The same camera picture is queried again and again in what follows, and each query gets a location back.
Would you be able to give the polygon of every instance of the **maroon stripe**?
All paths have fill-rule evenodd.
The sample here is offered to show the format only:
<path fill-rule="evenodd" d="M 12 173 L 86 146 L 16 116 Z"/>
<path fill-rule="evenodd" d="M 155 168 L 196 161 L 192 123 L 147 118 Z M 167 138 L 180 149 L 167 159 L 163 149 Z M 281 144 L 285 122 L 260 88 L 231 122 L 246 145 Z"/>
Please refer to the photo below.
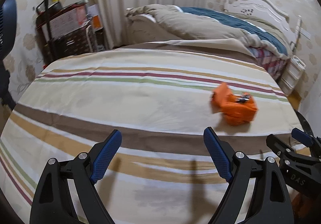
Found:
<path fill-rule="evenodd" d="M 29 199 L 29 197 L 23 192 L 23 190 L 19 187 L 19 185 L 17 184 L 17 182 L 14 180 L 14 178 L 12 177 L 12 175 L 10 174 L 10 172 L 8 171 L 8 169 L 7 169 L 7 167 L 5 166 L 3 160 L 1 159 L 1 157 L 0 157 L 0 162 L 1 162 L 4 170 L 6 171 L 7 175 L 8 175 L 9 178 L 11 179 L 12 183 L 15 185 L 15 187 L 16 187 L 17 190 L 20 192 L 20 194 L 22 195 L 22 197 L 24 197 L 25 200 L 26 200 L 26 201 L 30 204 L 30 206 L 31 206 L 31 204 L 32 204 L 33 202 L 31 201 L 31 199 Z"/>
<path fill-rule="evenodd" d="M 153 77 L 162 77 L 162 78 L 178 78 L 178 79 L 193 80 L 193 81 L 200 81 L 200 82 L 206 82 L 206 83 L 223 83 L 223 81 L 220 81 L 220 80 L 186 76 L 186 75 L 170 75 L 170 74 L 155 74 L 155 73 L 125 73 L 125 72 L 79 72 L 75 74 L 65 74 L 65 75 L 45 74 L 43 77 L 57 78 L 57 77 L 72 77 L 76 75 L 153 76 Z M 277 94 L 278 96 L 285 96 L 283 93 L 278 93 L 273 90 L 242 85 L 240 83 L 227 83 L 227 84 L 238 88 L 245 88 L 248 90 L 255 90 L 255 91 L 260 91 L 260 92 L 265 92 L 270 94 L 274 93 L 274 94 Z"/>

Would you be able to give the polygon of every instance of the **wooden floor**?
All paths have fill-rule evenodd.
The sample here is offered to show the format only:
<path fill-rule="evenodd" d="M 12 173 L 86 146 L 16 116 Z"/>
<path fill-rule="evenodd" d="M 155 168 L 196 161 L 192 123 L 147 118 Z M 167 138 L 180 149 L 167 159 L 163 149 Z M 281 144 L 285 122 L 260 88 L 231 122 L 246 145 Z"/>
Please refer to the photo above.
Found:
<path fill-rule="evenodd" d="M 298 110 L 301 99 L 301 96 L 295 90 L 291 93 L 291 95 L 288 96 L 288 101 L 295 110 Z"/>

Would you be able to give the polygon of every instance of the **bed post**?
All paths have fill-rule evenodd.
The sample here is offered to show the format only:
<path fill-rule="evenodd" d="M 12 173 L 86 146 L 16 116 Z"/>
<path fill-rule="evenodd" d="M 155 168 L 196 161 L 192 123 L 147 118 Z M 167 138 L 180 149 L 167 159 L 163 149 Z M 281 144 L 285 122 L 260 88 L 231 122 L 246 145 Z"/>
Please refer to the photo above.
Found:
<path fill-rule="evenodd" d="M 292 42 L 291 43 L 291 50 L 293 51 L 295 46 L 297 45 L 298 43 L 298 40 L 299 40 L 299 34 L 300 34 L 300 31 L 301 31 L 301 22 L 302 22 L 302 17 L 299 15 L 298 16 L 298 22 L 297 22 L 297 25 L 295 27 L 295 31 L 294 31 L 294 34 L 295 34 L 295 42 Z"/>
<path fill-rule="evenodd" d="M 224 3 L 224 12 L 227 12 L 229 10 L 229 4 L 230 4 L 230 0 L 225 0 Z"/>

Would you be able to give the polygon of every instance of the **dark blue object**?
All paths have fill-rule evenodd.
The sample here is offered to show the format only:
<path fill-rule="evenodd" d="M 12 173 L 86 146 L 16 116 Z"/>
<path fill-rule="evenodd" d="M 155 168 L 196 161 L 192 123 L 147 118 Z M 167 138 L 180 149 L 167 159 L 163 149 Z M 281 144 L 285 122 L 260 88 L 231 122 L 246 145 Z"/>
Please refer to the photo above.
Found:
<path fill-rule="evenodd" d="M 214 136 L 210 129 L 206 128 L 203 138 L 220 177 L 230 182 L 232 180 L 230 161 L 219 144 L 217 136 Z"/>
<path fill-rule="evenodd" d="M 122 142 L 122 135 L 120 131 L 116 131 L 109 141 L 102 148 L 101 152 L 97 156 L 93 163 L 93 170 L 90 179 L 93 183 L 101 180 L 106 170 L 111 162 L 112 158 L 115 156 L 117 150 L 119 149 Z"/>
<path fill-rule="evenodd" d="M 271 35 L 268 32 L 263 32 L 256 26 L 253 26 L 244 20 L 241 20 L 236 17 L 232 17 L 230 15 L 226 15 L 224 13 L 216 12 L 210 9 L 201 8 L 201 7 L 181 7 L 181 9 L 185 13 L 190 13 L 190 14 L 199 15 L 199 16 L 208 16 L 218 20 L 223 25 L 244 29 L 251 34 L 256 34 L 259 36 L 261 40 L 266 40 L 266 41 L 269 41 L 271 44 L 273 44 L 277 48 L 279 53 L 285 54 L 286 56 L 288 55 L 286 47 L 273 35 Z"/>
<path fill-rule="evenodd" d="M 311 147 L 313 145 L 312 138 L 298 128 L 294 128 L 291 132 L 291 135 L 294 139 L 296 139 L 306 147 Z"/>

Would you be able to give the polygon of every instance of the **beige comforter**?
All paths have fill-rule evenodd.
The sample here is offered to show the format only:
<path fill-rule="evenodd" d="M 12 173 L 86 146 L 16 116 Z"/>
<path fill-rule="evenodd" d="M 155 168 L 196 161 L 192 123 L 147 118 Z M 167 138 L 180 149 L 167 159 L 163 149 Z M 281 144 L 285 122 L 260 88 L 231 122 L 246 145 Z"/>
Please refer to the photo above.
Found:
<path fill-rule="evenodd" d="M 269 41 L 261 40 L 257 35 L 250 34 L 246 30 L 223 25 L 210 17 L 182 13 L 176 6 L 159 4 L 146 5 L 130 10 L 127 16 L 139 14 L 152 15 L 163 29 L 184 40 L 234 38 L 239 40 L 245 48 L 264 48 L 284 60 L 292 56 L 292 51 L 283 33 L 272 24 L 260 18 L 228 13 L 259 26 L 272 34 L 286 47 L 288 55 L 279 53 L 276 47 Z"/>
<path fill-rule="evenodd" d="M 95 185 L 115 223 L 207 223 L 227 183 L 203 143 L 204 129 L 211 126 L 235 150 L 264 159 L 276 157 L 265 144 L 268 134 L 294 145 L 290 132 L 301 128 L 283 92 L 254 58 L 216 46 L 147 43 L 49 65 L 24 93 L 0 138 L 0 187 L 19 217 L 28 223 L 49 158 L 73 159 L 116 128 L 121 148 Z M 252 123 L 231 127 L 211 108 L 212 90 L 221 82 L 236 94 L 254 96 L 259 110 Z M 73 182 L 70 190 L 86 223 Z"/>

